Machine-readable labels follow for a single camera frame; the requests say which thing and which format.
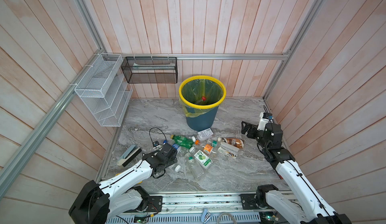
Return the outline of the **white label bottle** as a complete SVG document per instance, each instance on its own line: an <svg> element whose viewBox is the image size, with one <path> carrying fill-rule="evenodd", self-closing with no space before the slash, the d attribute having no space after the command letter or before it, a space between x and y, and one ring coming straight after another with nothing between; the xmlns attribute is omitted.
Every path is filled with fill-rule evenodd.
<svg viewBox="0 0 386 224"><path fill-rule="evenodd" d="M236 158L238 156L239 149L233 145L221 142L218 151L226 156Z"/></svg>

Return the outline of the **green plastic bottle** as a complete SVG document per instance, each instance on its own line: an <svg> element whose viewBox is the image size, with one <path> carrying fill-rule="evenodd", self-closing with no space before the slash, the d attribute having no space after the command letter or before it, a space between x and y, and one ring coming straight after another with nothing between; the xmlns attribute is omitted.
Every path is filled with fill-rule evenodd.
<svg viewBox="0 0 386 224"><path fill-rule="evenodd" d="M190 149L191 147L200 144L200 141L197 140L195 137L187 138L181 135L171 135L170 138L174 141L175 144L187 149Z"/></svg>

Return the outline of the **clear bottle white cap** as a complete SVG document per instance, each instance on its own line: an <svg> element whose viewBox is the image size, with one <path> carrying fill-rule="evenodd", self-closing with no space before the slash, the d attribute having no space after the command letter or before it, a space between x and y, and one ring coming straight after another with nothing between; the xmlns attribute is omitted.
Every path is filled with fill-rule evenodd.
<svg viewBox="0 0 386 224"><path fill-rule="evenodd" d="M187 157L187 165L191 173L193 174L194 178L200 178L204 174L203 168L194 159L194 157L192 156Z"/></svg>

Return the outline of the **blue label water bottle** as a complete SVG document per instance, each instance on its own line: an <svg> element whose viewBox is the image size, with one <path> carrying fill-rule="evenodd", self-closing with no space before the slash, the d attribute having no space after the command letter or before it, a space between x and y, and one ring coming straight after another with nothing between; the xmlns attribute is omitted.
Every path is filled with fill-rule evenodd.
<svg viewBox="0 0 386 224"><path fill-rule="evenodd" d="M184 146L180 146L178 144L173 144L172 147L177 150L177 158L182 158L185 156L185 154L189 152L188 148Z"/></svg>

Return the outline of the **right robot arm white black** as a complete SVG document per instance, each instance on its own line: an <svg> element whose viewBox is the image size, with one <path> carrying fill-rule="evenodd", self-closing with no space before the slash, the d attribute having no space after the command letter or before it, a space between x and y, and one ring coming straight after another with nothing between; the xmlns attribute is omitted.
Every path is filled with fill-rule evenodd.
<svg viewBox="0 0 386 224"><path fill-rule="evenodd" d="M242 194L244 209L273 208L290 224L349 224L345 214L339 214L313 187L301 171L294 156L282 146L281 126L266 123L259 125L243 121L241 133L257 141L257 147L266 161L287 183L297 202L286 198L273 184L261 185L255 195Z"/></svg>

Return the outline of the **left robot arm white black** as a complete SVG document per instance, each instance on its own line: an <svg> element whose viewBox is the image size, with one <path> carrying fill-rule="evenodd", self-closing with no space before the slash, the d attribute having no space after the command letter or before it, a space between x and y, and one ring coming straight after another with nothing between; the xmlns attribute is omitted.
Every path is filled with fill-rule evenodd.
<svg viewBox="0 0 386 224"><path fill-rule="evenodd" d="M87 182L69 209L69 216L75 224L104 224L126 211L149 211L150 196L137 184L162 177L167 167L177 162L177 153L172 145L164 144L111 179Z"/></svg>

